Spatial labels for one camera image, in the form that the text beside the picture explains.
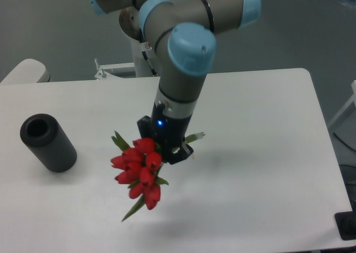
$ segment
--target light blue joint cap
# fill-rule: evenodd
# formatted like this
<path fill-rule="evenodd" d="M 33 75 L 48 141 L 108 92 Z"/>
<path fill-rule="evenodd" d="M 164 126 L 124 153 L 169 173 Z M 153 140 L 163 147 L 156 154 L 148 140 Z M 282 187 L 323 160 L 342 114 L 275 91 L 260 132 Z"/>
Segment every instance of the light blue joint cap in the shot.
<path fill-rule="evenodd" d="M 244 0 L 243 17 L 240 27 L 257 21 L 261 15 L 261 0 Z"/>
<path fill-rule="evenodd" d="M 106 15 L 107 14 L 104 10 L 101 9 L 101 7 L 98 5 L 98 3 L 95 0 L 89 0 L 89 1 L 97 15 Z"/>
<path fill-rule="evenodd" d="M 142 30 L 142 33 L 145 35 L 145 23 L 147 18 L 149 17 L 151 11 L 162 3 L 172 3 L 169 0 L 147 0 L 142 7 L 140 8 L 139 12 L 139 26 Z"/>
<path fill-rule="evenodd" d="M 168 40 L 172 63 L 178 70 L 192 76 L 204 76 L 211 71 L 215 50 L 215 36 L 197 23 L 178 24 Z"/>

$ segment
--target cable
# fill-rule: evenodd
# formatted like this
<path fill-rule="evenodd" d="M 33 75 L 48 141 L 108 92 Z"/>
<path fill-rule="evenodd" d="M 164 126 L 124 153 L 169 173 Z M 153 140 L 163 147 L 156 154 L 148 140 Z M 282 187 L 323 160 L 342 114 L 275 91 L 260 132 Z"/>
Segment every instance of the cable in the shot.
<path fill-rule="evenodd" d="M 333 135 L 335 136 L 335 138 L 337 140 L 339 140 L 340 143 L 342 143 L 345 147 L 347 147 L 349 150 L 351 150 L 352 152 L 356 153 L 356 149 L 350 147 L 347 143 L 345 143 L 336 133 L 333 132 Z"/>

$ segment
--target tulip bouquet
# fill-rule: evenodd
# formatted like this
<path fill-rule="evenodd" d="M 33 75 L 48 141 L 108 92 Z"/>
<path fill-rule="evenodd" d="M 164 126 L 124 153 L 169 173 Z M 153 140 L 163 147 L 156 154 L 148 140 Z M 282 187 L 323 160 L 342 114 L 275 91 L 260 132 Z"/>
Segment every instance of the tulip bouquet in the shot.
<path fill-rule="evenodd" d="M 186 137 L 185 143 L 203 138 L 204 133 L 196 133 Z M 115 180 L 122 185 L 128 185 L 128 196 L 139 200 L 125 215 L 125 221 L 145 204 L 152 210 L 161 199 L 161 185 L 168 182 L 158 176 L 163 163 L 161 147 L 151 138 L 141 138 L 133 141 L 133 147 L 117 133 L 111 137 L 116 146 L 122 151 L 121 156 L 111 159 L 112 167 L 122 170 Z"/>

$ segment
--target green leaf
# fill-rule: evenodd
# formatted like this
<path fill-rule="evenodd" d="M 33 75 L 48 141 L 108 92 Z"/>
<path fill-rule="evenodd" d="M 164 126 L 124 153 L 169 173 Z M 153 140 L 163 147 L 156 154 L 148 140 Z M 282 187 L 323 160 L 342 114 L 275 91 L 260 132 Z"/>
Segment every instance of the green leaf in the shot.
<path fill-rule="evenodd" d="M 137 201 L 136 204 L 130 209 L 130 211 L 125 215 L 121 222 L 125 221 L 128 217 L 135 214 L 140 208 L 142 208 L 145 204 L 144 196 L 141 195 L 140 199 Z"/>
<path fill-rule="evenodd" d="M 116 146 L 119 147 L 116 137 L 115 136 L 111 136 L 111 139 L 113 140 L 114 144 L 116 144 Z"/>
<path fill-rule="evenodd" d="M 158 143 L 156 143 L 155 151 L 156 151 L 158 154 L 162 155 L 162 147 L 161 147 Z"/>
<path fill-rule="evenodd" d="M 169 183 L 165 179 L 158 177 L 158 176 L 156 178 L 155 183 L 158 185 L 169 185 Z"/>
<path fill-rule="evenodd" d="M 128 189 L 133 188 L 134 186 L 138 185 L 139 182 L 140 182 L 140 180 L 137 179 L 136 181 L 133 181 L 132 183 L 130 183 L 130 185 L 127 188 Z"/>
<path fill-rule="evenodd" d="M 128 143 L 118 134 L 118 132 L 115 131 L 116 137 L 111 137 L 113 142 L 117 145 L 118 148 L 121 149 L 122 152 L 124 152 L 126 149 L 130 148 Z"/>
<path fill-rule="evenodd" d="M 192 143 L 196 140 L 202 139 L 204 136 L 205 136 L 205 133 L 203 133 L 203 132 L 189 135 L 189 136 L 185 137 L 185 143 Z M 173 148 L 172 153 L 176 152 L 178 149 L 179 149 L 179 147 Z"/>

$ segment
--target red tulip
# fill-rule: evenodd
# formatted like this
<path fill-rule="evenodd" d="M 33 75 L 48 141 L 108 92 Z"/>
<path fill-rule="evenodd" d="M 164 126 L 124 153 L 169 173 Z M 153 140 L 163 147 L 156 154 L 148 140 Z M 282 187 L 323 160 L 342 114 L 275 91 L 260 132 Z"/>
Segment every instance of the red tulip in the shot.
<path fill-rule="evenodd" d="M 155 151 L 155 141 L 151 138 L 142 138 L 133 142 L 135 149 L 143 154 L 149 154 Z"/>
<path fill-rule="evenodd" d="M 161 199 L 161 186 L 156 183 L 153 184 L 145 190 L 145 195 L 158 202 Z"/>
<path fill-rule="evenodd" d="M 119 168 L 120 170 L 125 170 L 126 168 L 126 162 L 123 160 L 122 156 L 114 157 L 111 160 L 111 163 L 114 168 Z"/>
<path fill-rule="evenodd" d="M 142 165 L 138 162 L 129 162 L 126 166 L 125 171 L 127 172 L 127 175 L 132 178 L 137 180 L 140 177 L 140 171 L 142 169 Z"/>
<path fill-rule="evenodd" d="M 147 167 L 143 167 L 140 172 L 140 181 L 143 186 L 152 186 L 155 182 L 156 176 Z"/>
<path fill-rule="evenodd" d="M 119 182 L 119 184 L 121 185 L 129 185 L 132 182 L 134 182 L 135 179 L 132 179 L 128 176 L 127 172 L 124 171 L 122 173 L 120 173 L 119 175 L 117 175 L 115 177 L 115 180 Z"/>
<path fill-rule="evenodd" d="M 133 188 L 130 189 L 130 193 L 128 196 L 131 199 L 136 199 L 138 198 L 142 193 L 144 192 L 144 186 L 142 184 L 137 184 Z"/>
<path fill-rule="evenodd" d="M 147 155 L 147 157 L 146 157 L 146 166 L 151 171 L 158 170 L 160 168 L 161 164 L 162 164 L 162 157 L 157 152 L 152 152 L 152 153 Z"/>
<path fill-rule="evenodd" d="M 157 201 L 151 199 L 149 196 L 144 195 L 144 198 L 148 210 L 152 210 L 157 205 Z"/>
<path fill-rule="evenodd" d="M 133 162 L 141 163 L 144 160 L 144 154 L 135 148 L 126 149 L 122 153 L 122 156 L 123 156 L 123 160 L 127 162 L 133 161 Z"/>

